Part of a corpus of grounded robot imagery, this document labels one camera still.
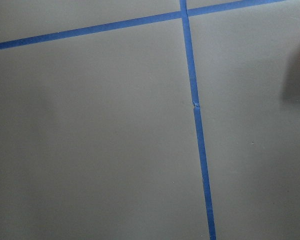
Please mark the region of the brown paper table cover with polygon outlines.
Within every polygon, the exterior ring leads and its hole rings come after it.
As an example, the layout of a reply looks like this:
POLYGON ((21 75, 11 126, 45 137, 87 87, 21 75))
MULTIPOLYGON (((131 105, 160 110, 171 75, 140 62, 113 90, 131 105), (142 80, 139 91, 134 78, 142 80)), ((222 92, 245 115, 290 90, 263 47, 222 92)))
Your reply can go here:
POLYGON ((300 240, 300 0, 0 0, 0 240, 300 240))

